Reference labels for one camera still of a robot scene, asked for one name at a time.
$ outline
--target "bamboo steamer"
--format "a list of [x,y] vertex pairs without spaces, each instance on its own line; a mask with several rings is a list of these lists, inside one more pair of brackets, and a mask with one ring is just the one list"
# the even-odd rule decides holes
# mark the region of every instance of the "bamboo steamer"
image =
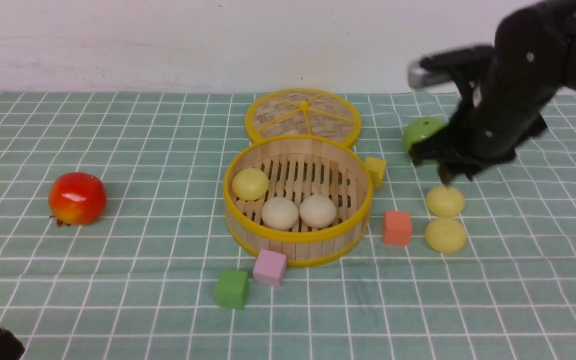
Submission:
[[[237,244],[255,257],[262,249],[283,253],[288,267],[327,264],[354,249],[368,228],[374,191],[368,168],[350,150],[360,127],[359,112],[324,91],[288,89],[254,102],[246,115],[252,144],[232,160],[222,185],[226,225]],[[265,197],[256,201],[237,198],[231,187],[250,167],[269,179]],[[299,207],[313,194],[337,204],[329,227],[310,228],[301,219],[287,231],[263,225],[269,199],[283,196]]]

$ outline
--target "yellow rim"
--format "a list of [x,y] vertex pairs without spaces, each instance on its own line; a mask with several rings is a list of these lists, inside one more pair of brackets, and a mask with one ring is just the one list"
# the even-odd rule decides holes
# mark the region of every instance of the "yellow rim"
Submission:
[[[352,114],[352,118],[345,118],[345,117],[331,114],[331,113],[328,113],[325,111],[321,111],[321,110],[317,110],[317,109],[309,109],[308,107],[306,107],[306,109],[303,109],[299,104],[294,104],[288,100],[282,100],[281,98],[276,98],[276,96],[283,94],[283,93],[286,93],[286,92],[311,92],[311,93],[317,94],[316,96],[314,96],[314,98],[311,98],[311,100],[309,100],[306,103],[306,105],[310,105],[311,102],[313,102],[317,98],[320,98],[321,96],[329,96],[330,98],[333,98],[334,100],[338,101],[339,103],[342,103],[346,108],[348,108],[348,110]],[[267,140],[265,137],[261,136],[261,133],[259,132],[260,129],[257,129],[254,125],[255,111],[256,111],[257,107],[261,103],[263,103],[267,100],[277,100],[277,101],[281,101],[282,103],[286,103],[288,105],[293,105],[295,107],[295,110],[290,111],[286,114],[283,114],[282,116],[275,118],[274,120],[270,121],[269,123],[266,123],[262,127],[262,129],[276,123],[276,121],[279,121],[286,116],[294,114],[295,112],[304,112],[304,118],[306,120],[306,127],[308,128],[308,135],[311,135],[312,134],[311,127],[308,123],[308,116],[306,115],[306,110],[308,110],[309,112],[323,114],[323,115],[333,117],[333,118],[338,119],[338,120],[348,121],[348,123],[352,123],[352,130],[350,130],[350,133],[343,140],[339,141],[337,144],[340,144],[341,146],[350,149],[353,146],[355,146],[355,143],[357,143],[357,140],[359,139],[359,134],[361,132],[361,127],[362,127],[362,117],[359,114],[359,111],[357,111],[356,107],[354,107],[354,105],[352,105],[350,102],[345,100],[345,98],[338,96],[334,93],[321,91],[318,89],[290,88],[290,89],[282,89],[280,91],[275,91],[272,93],[268,93],[264,96],[261,96],[256,101],[254,101],[250,105],[250,107],[248,108],[248,110],[246,112],[246,117],[245,117],[244,123],[246,126],[247,135],[250,139],[250,142],[252,142],[253,144]]]
[[[324,142],[332,146],[337,146],[341,150],[348,153],[348,155],[350,155],[355,161],[359,163],[359,166],[361,166],[361,169],[363,169],[366,177],[368,177],[368,191],[366,191],[366,200],[361,204],[361,206],[359,207],[359,209],[357,209],[357,212],[355,212],[354,215],[350,216],[345,221],[342,221],[342,223],[331,226],[329,228],[325,228],[323,230],[313,232],[289,232],[289,231],[275,230],[274,228],[259,225],[258,223],[255,223],[251,219],[244,216],[244,214],[242,214],[242,212],[240,212],[237,209],[235,203],[233,202],[233,199],[231,199],[230,184],[228,181],[228,179],[231,178],[231,173],[233,171],[233,167],[235,166],[235,164],[237,164],[240,161],[240,159],[242,159],[242,157],[244,157],[244,155],[246,155],[249,151],[258,148],[259,146],[268,144],[270,142],[290,140],[290,139],[309,139],[313,141]],[[275,136],[268,139],[263,139],[263,141],[259,141],[257,143],[254,143],[253,145],[250,145],[248,148],[240,152],[230,162],[230,165],[228,166],[228,169],[226,170],[226,174],[224,176],[224,181],[222,182],[222,193],[224,197],[224,202],[226,203],[226,209],[228,212],[230,212],[230,214],[238,223],[240,223],[244,228],[251,231],[252,233],[259,235],[260,237],[288,244],[306,244],[306,243],[321,242],[325,239],[332,239],[334,237],[338,237],[339,235],[345,234],[346,232],[352,230],[352,228],[354,228],[359,222],[361,222],[364,219],[364,217],[368,214],[368,212],[370,212],[371,203],[373,202],[373,191],[374,187],[373,187],[373,181],[370,176],[370,172],[368,171],[366,164],[361,160],[361,158],[359,158],[359,156],[356,155],[356,153],[350,151],[349,148],[338,145],[337,142],[332,141],[331,139],[326,139],[324,137],[313,135],[302,135],[302,134]]]
[[[250,256],[254,256],[255,258],[259,256],[259,250],[252,248],[245,241],[243,241],[243,239],[241,239],[234,231],[230,221],[226,220],[226,226],[228,227],[230,234],[232,234],[232,238],[235,240],[238,246],[244,249],[246,253],[249,253]],[[367,228],[368,224],[366,224],[366,226],[364,226],[361,229],[359,236],[356,239],[354,239],[354,241],[352,241],[351,244],[337,251],[336,253],[333,253],[332,255],[320,257],[313,260],[287,260],[286,266],[290,268],[309,268],[309,267],[318,267],[334,262],[334,260],[340,259],[342,256],[347,255],[348,253],[350,253],[350,251],[352,251],[359,245],[359,243],[362,241],[364,237],[364,234],[366,233]]]

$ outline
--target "green ball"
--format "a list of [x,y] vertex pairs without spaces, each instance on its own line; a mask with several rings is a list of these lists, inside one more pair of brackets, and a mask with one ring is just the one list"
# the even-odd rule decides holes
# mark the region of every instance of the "green ball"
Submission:
[[404,131],[404,152],[408,155],[410,147],[446,126],[446,121],[439,117],[424,116],[412,121]]

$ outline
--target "pink cube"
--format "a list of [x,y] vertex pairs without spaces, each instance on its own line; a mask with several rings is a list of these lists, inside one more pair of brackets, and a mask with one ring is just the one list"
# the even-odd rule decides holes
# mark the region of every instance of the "pink cube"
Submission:
[[254,281],[268,287],[281,287],[287,260],[285,253],[262,249],[256,257],[252,270]]

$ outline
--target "green cube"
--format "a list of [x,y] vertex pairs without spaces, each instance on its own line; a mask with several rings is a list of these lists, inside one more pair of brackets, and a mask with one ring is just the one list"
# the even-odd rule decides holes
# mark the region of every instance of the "green cube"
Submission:
[[249,293],[246,271],[222,269],[214,290],[215,303],[222,308],[243,309]]

